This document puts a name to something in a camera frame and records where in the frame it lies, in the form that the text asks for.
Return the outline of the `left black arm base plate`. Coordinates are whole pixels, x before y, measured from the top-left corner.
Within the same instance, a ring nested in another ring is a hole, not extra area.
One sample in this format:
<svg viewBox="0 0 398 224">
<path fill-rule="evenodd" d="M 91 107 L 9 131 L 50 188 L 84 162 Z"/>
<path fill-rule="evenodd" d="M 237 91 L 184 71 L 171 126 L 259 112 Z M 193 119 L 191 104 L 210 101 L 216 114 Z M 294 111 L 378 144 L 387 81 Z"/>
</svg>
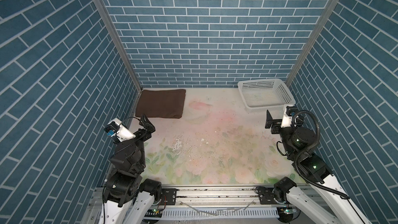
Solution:
<svg viewBox="0 0 398 224">
<path fill-rule="evenodd" d="M 163 188 L 161 194 L 161 206 L 174 206 L 176 204 L 177 189 L 176 188 Z"/>
</svg>

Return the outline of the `brown trousers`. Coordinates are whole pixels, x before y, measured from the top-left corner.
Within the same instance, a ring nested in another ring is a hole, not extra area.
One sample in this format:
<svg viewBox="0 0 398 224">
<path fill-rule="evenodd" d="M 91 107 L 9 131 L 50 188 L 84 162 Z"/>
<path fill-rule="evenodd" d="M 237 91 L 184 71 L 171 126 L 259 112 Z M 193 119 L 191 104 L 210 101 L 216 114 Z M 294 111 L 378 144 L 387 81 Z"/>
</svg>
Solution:
<svg viewBox="0 0 398 224">
<path fill-rule="evenodd" d="M 144 90 L 135 111 L 136 117 L 180 119 L 186 98 L 185 89 Z"/>
</svg>

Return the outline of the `white plastic laundry basket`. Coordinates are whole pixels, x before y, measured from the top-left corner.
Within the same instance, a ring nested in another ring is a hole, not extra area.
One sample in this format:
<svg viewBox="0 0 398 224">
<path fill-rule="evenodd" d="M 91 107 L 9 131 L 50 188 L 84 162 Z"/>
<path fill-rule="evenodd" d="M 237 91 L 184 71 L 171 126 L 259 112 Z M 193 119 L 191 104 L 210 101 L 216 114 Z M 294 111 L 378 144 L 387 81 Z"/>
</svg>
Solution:
<svg viewBox="0 0 398 224">
<path fill-rule="evenodd" d="M 238 90 L 249 113 L 296 104 L 291 91 L 281 79 L 241 81 L 238 82 Z"/>
</svg>

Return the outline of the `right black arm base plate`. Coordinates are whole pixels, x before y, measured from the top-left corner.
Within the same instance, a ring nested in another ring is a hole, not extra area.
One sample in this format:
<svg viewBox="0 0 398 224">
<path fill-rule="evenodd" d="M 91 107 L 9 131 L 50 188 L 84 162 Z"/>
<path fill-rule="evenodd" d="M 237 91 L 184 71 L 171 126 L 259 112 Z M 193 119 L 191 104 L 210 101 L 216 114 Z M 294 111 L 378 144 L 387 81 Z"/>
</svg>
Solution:
<svg viewBox="0 0 398 224">
<path fill-rule="evenodd" d="M 273 190 L 273 188 L 267 188 L 263 186 L 258 186 L 255 188 L 255 192 L 259 197 L 261 205 L 278 204 L 274 198 Z"/>
</svg>

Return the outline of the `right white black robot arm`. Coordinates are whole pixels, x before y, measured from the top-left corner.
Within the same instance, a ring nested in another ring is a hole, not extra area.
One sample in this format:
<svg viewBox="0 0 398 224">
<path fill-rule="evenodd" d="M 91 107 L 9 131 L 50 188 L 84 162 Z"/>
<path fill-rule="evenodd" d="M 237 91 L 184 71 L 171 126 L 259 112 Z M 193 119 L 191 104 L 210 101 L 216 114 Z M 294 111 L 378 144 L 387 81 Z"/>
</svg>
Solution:
<svg viewBox="0 0 398 224">
<path fill-rule="evenodd" d="M 265 128 L 278 134 L 284 147 L 282 156 L 292 161 L 299 177 L 323 198 L 327 211 L 308 197 L 290 178 L 284 177 L 274 184 L 274 199 L 279 204 L 292 204 L 316 224 L 369 224 L 370 220 L 346 194 L 330 167 L 315 154 L 320 144 L 320 123 L 316 115 L 286 105 L 281 119 L 266 113 Z"/>
</svg>

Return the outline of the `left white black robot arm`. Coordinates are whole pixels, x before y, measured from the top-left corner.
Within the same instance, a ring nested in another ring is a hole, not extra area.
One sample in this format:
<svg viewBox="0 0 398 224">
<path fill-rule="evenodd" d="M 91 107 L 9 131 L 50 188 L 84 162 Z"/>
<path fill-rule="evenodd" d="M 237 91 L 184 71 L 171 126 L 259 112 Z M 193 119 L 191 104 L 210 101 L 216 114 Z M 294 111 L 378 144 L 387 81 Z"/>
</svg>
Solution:
<svg viewBox="0 0 398 224">
<path fill-rule="evenodd" d="M 141 176 L 146 168 L 144 143 L 152 137 L 155 126 L 146 115 L 138 121 L 141 128 L 134 133 L 118 118 L 104 127 L 116 148 L 109 159 L 113 169 L 102 192 L 100 224 L 141 224 L 148 210 L 161 199 L 161 182 L 143 180 Z"/>
</svg>

